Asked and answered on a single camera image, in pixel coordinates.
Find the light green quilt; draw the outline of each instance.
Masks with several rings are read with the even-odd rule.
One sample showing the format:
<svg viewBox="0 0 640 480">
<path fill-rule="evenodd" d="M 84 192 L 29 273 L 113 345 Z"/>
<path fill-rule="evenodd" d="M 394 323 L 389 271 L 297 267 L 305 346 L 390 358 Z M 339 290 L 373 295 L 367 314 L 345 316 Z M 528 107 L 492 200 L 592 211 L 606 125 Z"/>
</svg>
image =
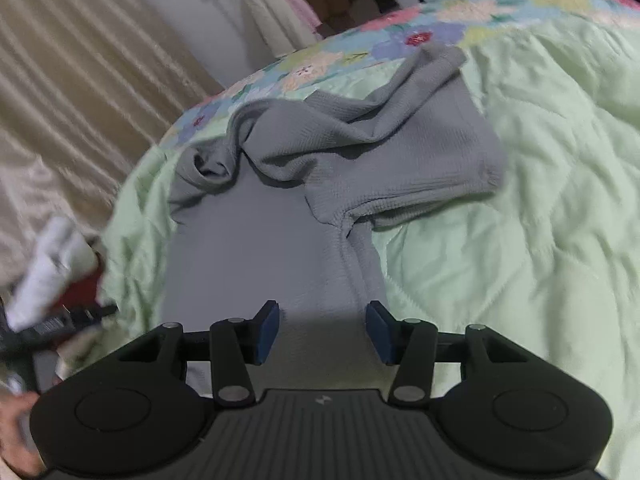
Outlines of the light green quilt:
<svg viewBox="0 0 640 480">
<path fill-rule="evenodd" d="M 600 392 L 615 430 L 611 479 L 640 472 L 640 31 L 578 17 L 473 46 L 463 69 L 509 157 L 504 189 L 377 232 L 388 306 L 460 332 L 481 322 Z M 316 88 L 364 97 L 401 60 Z M 194 139 L 223 135 L 227 118 Z M 102 293 L 122 315 L 95 360 L 154 326 L 173 225 L 166 198 L 178 152 L 152 148 L 104 234 Z M 435 393 L 459 380 L 437 370 Z"/>
</svg>

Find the human hand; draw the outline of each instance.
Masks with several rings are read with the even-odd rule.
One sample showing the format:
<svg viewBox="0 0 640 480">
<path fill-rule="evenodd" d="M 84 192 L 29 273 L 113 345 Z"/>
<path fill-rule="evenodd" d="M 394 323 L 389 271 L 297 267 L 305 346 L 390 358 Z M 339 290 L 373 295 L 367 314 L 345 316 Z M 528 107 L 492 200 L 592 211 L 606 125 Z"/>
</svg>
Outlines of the human hand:
<svg viewBox="0 0 640 480">
<path fill-rule="evenodd" d="M 29 450 L 20 430 L 20 418 L 31 411 L 38 395 L 27 393 L 0 400 L 0 457 L 22 477 L 38 476 L 45 469 L 36 450 Z"/>
</svg>

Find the satin curtain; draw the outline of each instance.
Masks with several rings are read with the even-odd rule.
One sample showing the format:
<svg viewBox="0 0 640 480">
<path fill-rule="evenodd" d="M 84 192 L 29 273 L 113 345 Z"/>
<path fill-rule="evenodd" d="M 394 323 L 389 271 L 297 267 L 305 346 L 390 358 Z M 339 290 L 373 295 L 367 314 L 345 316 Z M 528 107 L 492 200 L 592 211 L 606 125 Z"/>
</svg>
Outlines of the satin curtain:
<svg viewBox="0 0 640 480">
<path fill-rule="evenodd" d="M 220 90 L 139 0 L 0 0 L 0 285 L 53 212 L 96 234 L 145 150 Z"/>
</svg>

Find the gray garment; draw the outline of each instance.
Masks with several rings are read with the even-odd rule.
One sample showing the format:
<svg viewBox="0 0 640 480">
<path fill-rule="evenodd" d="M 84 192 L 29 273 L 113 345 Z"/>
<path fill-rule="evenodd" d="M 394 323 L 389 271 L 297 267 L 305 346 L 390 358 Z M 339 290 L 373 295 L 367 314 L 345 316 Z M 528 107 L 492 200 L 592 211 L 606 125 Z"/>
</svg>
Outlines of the gray garment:
<svg viewBox="0 0 640 480">
<path fill-rule="evenodd" d="M 504 152 L 458 71 L 462 51 L 424 45 L 364 100 L 316 91 L 242 106 L 226 137 L 188 147 L 170 197 L 163 318 L 206 330 L 284 311 L 263 388 L 380 388 L 364 307 L 385 302 L 372 226 L 409 220 L 500 184 Z"/>
</svg>

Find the floral fabric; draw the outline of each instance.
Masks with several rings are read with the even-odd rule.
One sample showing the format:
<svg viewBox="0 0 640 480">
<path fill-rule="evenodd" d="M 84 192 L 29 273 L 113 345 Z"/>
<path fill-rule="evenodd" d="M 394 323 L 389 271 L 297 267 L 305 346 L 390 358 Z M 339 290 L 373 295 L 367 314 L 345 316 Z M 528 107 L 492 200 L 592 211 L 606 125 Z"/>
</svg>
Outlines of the floral fabric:
<svg viewBox="0 0 640 480">
<path fill-rule="evenodd" d="M 300 50 L 185 112 L 162 148 L 188 142 L 213 119 L 239 105 L 411 54 L 426 41 L 466 47 L 514 27 L 578 14 L 603 24 L 640 28 L 635 0 L 437 0 L 385 16 Z"/>
</svg>

